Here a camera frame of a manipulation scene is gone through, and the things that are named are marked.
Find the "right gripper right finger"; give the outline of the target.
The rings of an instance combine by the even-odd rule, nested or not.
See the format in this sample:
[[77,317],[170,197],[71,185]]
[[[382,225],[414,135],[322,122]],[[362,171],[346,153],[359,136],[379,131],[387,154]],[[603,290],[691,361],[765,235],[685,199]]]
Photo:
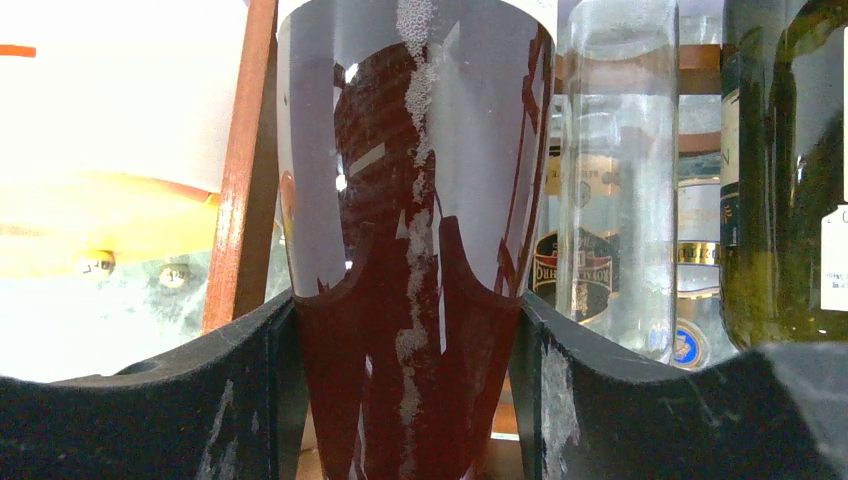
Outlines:
[[773,344],[697,372],[523,299],[510,359],[529,479],[843,479],[847,347]]

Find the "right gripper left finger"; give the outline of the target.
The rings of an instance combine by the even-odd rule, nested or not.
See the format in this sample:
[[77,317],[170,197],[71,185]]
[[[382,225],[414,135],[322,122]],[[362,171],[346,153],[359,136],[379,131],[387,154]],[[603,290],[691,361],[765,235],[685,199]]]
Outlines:
[[5,479],[292,479],[308,389],[290,293],[111,376],[1,381]]

